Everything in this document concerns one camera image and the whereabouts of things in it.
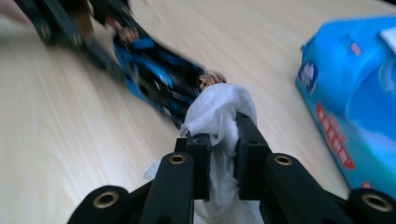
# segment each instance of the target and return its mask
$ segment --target blurry object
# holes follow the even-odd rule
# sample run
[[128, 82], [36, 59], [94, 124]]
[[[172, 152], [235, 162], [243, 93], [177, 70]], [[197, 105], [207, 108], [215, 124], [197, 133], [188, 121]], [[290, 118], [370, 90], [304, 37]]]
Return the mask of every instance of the blurry object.
[[396, 198], [396, 17], [324, 24], [303, 46], [296, 84], [352, 189]]
[[131, 16], [127, 0], [90, 0], [93, 17], [116, 31], [120, 65], [93, 38], [86, 0], [17, 0], [49, 46], [65, 45], [84, 53], [94, 65], [126, 81], [131, 92], [171, 118], [177, 127], [207, 86], [225, 82], [218, 74], [186, 60], [153, 40]]
[[207, 72], [149, 35], [139, 34], [135, 27], [124, 27], [116, 34], [114, 50], [131, 92], [170, 117], [178, 128], [204, 88], [225, 82], [220, 73]]

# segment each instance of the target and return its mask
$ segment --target blue plastic packaging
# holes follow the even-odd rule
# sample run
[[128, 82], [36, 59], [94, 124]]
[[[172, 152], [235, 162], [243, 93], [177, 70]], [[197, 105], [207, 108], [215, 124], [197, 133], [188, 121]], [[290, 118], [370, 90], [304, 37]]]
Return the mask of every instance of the blue plastic packaging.
[[396, 198], [396, 17], [331, 21], [303, 46], [296, 84], [352, 189]]

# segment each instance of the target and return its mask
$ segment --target black plastic part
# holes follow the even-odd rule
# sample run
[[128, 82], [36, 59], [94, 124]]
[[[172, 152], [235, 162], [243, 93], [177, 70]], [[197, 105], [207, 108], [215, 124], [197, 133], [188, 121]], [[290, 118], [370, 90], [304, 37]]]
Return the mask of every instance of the black plastic part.
[[[265, 195], [277, 201], [289, 224], [349, 224], [349, 216], [292, 156], [274, 153], [267, 157], [263, 178], [270, 186]], [[273, 217], [262, 210], [266, 223], [276, 223], [279, 213]]]
[[208, 134], [187, 137], [187, 153], [194, 158], [194, 199], [209, 200], [210, 154]]
[[98, 68], [106, 70], [114, 78], [125, 78], [125, 72], [113, 61], [97, 40], [87, 42], [81, 50]]
[[271, 191], [264, 191], [263, 200], [260, 202], [260, 212], [265, 224], [288, 224], [286, 217], [276, 197]]
[[263, 191], [262, 167], [265, 158], [272, 153], [253, 120], [242, 113], [237, 113], [239, 140], [234, 158], [234, 176], [239, 182], [241, 200], [260, 200]]
[[374, 189], [353, 189], [346, 210], [356, 223], [396, 223], [396, 202], [387, 194]]
[[60, 37], [65, 38], [65, 42], [72, 48], [79, 48], [84, 45], [84, 35], [74, 24], [64, 6], [59, 1], [54, 0], [41, 0], [42, 6], [46, 9], [45, 13], [58, 24], [60, 30]]
[[163, 157], [139, 223], [192, 223], [193, 165], [188, 153], [175, 152]]
[[152, 181], [142, 187], [132, 191], [129, 194], [129, 202], [126, 206], [125, 212], [125, 222], [121, 223], [138, 223], [140, 216], [143, 211], [143, 206], [149, 195], [149, 190], [151, 189]]
[[50, 22], [44, 17], [38, 5], [33, 0], [16, 0], [23, 13], [29, 18], [37, 30], [41, 41], [46, 45], [55, 44], [55, 36]]
[[78, 206], [68, 224], [122, 223], [129, 200], [126, 189], [104, 186], [91, 192]]
[[138, 33], [148, 35], [146, 31], [131, 16], [131, 9], [125, 0], [90, 0], [93, 7], [93, 17], [102, 24], [105, 24], [106, 18], [110, 17], [116, 20], [122, 27], [134, 27]]

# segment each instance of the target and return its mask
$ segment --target white fabric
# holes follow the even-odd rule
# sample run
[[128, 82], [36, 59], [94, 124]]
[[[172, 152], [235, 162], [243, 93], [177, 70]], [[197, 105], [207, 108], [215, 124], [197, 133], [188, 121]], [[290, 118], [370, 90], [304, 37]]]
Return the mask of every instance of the white fabric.
[[191, 105], [180, 134], [209, 133], [213, 146], [210, 158], [210, 200], [195, 201], [194, 222], [217, 224], [263, 223], [257, 202], [238, 199], [233, 178], [233, 157], [239, 135], [236, 111], [256, 123], [256, 110], [248, 91], [241, 86], [216, 84], [206, 88]]

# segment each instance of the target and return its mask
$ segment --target brass screw hole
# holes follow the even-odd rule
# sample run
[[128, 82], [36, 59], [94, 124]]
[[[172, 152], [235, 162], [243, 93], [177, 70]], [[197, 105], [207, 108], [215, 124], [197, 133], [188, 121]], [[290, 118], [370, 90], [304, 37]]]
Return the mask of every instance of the brass screw hole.
[[175, 164], [175, 165], [179, 165], [185, 161], [186, 161], [186, 158], [182, 155], [175, 155], [175, 156], [169, 158], [169, 162], [171, 162], [172, 164]]
[[96, 196], [93, 200], [93, 206], [97, 208], [107, 208], [116, 203], [119, 197], [119, 194], [114, 190], [106, 191]]
[[382, 197], [375, 194], [363, 194], [361, 195], [361, 199], [370, 207], [381, 211], [381, 212], [390, 212], [393, 210], [393, 206]]
[[291, 165], [293, 161], [286, 156], [277, 156], [275, 161], [281, 165]]

